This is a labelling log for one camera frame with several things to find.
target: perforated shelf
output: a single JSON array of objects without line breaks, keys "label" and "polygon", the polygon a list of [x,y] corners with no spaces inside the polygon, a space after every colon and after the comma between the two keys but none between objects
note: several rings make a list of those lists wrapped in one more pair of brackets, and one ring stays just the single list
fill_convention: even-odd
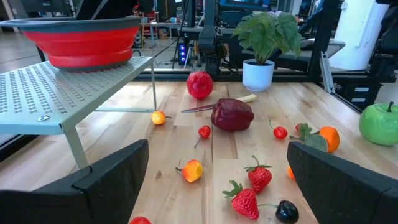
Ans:
[{"label": "perforated shelf", "polygon": [[63,134],[152,62],[133,57],[125,66],[91,73],[43,62],[0,74],[0,133]]}]

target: wooden table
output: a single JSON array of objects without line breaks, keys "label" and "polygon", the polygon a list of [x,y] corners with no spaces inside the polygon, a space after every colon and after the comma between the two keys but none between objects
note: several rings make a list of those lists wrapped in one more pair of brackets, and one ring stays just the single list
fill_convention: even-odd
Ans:
[{"label": "wooden table", "polygon": [[[243,167],[254,164],[251,155],[273,166],[272,181],[257,200],[259,203],[292,201],[300,210],[298,223],[317,223],[297,184],[286,175],[289,140],[278,141],[268,125],[284,126],[295,133],[297,123],[318,129],[335,126],[341,136],[338,157],[398,179],[398,147],[381,147],[364,140],[358,130],[359,114],[312,83],[273,83],[266,92],[256,93],[250,103],[255,119],[242,132],[227,133],[215,127],[213,135],[193,145],[197,130],[211,125],[211,111],[181,114],[194,106],[215,102],[221,97],[250,94],[241,83],[215,83],[214,92],[197,102],[184,82],[157,84],[159,110],[171,116],[155,127],[149,113],[94,112],[78,126],[89,162],[97,161],[138,139],[149,140],[146,179],[132,217],[143,215],[152,223],[278,223],[273,208],[262,207],[258,221],[237,215],[222,190],[230,190],[234,179],[249,187]],[[149,82],[131,82],[116,93],[105,106],[150,106]],[[175,171],[190,159],[200,160],[205,168],[202,178],[189,184]],[[33,190],[77,170],[63,136],[43,136],[0,163],[0,189]]]}]

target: apple stem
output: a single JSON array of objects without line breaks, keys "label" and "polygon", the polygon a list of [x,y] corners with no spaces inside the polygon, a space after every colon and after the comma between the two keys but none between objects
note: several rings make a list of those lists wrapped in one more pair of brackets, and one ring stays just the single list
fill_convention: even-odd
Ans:
[{"label": "apple stem", "polygon": [[392,107],[393,104],[394,104],[394,102],[391,101],[391,102],[390,102],[390,105],[388,106],[387,112],[390,112],[390,113],[392,112],[392,111],[391,111],[391,107]]}]

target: green apple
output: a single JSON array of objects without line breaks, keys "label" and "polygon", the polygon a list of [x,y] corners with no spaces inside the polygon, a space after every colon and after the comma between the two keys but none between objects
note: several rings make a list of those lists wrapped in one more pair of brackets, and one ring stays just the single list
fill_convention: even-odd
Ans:
[{"label": "green apple", "polygon": [[368,106],[359,120],[359,130],[367,140],[382,145],[398,144],[398,106],[377,103]]}]

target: potted plant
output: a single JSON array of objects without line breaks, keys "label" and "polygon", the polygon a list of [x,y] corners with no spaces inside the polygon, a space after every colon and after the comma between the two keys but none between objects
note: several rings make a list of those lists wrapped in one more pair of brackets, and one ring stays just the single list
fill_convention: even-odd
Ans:
[{"label": "potted plant", "polygon": [[243,85],[252,91],[264,91],[271,85],[275,63],[268,60],[276,48],[283,53],[301,54],[301,35],[295,17],[285,12],[263,12],[245,16],[234,30],[239,44],[252,47],[256,59],[243,62]]}]

